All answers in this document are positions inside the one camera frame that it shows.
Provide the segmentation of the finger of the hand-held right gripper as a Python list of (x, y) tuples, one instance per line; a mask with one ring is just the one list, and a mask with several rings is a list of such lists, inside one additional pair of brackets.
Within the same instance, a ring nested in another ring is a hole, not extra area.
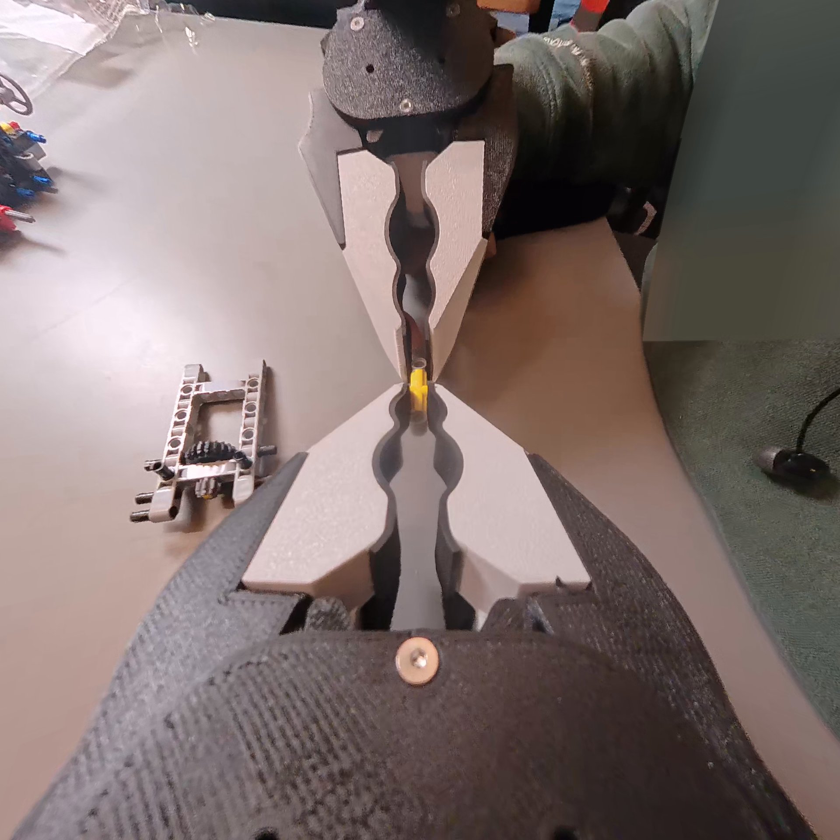
[(434, 220), (427, 259), (433, 299), (427, 317), (432, 380), (451, 354), (484, 261), (485, 142), (456, 141), (424, 169), (423, 198)]
[(396, 168), (367, 150), (338, 158), (343, 257), (381, 346), (406, 381), (405, 323), (396, 301), (401, 267), (390, 240), (392, 211), (400, 195)]

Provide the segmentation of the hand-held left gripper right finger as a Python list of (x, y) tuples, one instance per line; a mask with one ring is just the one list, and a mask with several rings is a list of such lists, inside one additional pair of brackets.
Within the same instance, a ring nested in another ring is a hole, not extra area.
[(526, 450), (440, 385), (429, 387), (444, 482), (435, 563), (446, 625), (480, 625), (507, 599), (591, 582)]

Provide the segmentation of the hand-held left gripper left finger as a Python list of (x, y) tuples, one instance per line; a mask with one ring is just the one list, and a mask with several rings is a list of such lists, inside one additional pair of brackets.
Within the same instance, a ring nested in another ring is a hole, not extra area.
[(395, 385), (310, 447), (242, 579), (252, 592), (332, 597), (392, 621), (401, 545), (392, 481), (411, 413)]

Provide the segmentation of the grey lego frame assembly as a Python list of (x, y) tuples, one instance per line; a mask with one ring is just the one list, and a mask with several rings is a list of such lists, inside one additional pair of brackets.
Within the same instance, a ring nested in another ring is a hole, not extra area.
[[(265, 459), (277, 455), (277, 447), (263, 440), (268, 372), (261, 360), (244, 377), (216, 381), (201, 364), (184, 367), (162, 455), (143, 464), (156, 483), (136, 495), (140, 508), (130, 513), (131, 522), (175, 520), (187, 491), (202, 501), (226, 496), (235, 507), (253, 496), (266, 479)], [(238, 408), (238, 431), (231, 441), (200, 434), (203, 410), (216, 405)]]

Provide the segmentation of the multicoloured lego car assembly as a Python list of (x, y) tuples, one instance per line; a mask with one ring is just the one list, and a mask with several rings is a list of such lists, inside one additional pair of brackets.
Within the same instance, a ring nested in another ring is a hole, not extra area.
[(27, 211), (32, 202), (58, 189), (46, 167), (46, 137), (18, 122), (32, 114), (33, 102), (8, 75), (1, 76), (1, 105), (13, 114), (1, 119), (1, 233), (11, 235), (18, 224), (35, 222)]

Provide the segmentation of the clear plastic bag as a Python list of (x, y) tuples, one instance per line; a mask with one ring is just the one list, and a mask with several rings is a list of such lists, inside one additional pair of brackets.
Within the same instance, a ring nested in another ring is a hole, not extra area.
[(151, 17), (161, 32), (184, 23), (190, 35), (216, 20), (198, 2), (2, 1), (2, 68), (45, 74), (48, 63), (81, 58), (105, 43), (126, 17)]

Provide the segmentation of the black drawstring with metal tip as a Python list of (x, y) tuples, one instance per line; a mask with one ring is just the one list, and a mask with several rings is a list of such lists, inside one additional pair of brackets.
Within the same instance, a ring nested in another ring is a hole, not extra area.
[(797, 430), (792, 447), (764, 446), (757, 449), (752, 462), (767, 477), (800, 488), (817, 488), (834, 479), (831, 466), (818, 455), (806, 451), (805, 442), (819, 415), (839, 397), (835, 388), (806, 414)]

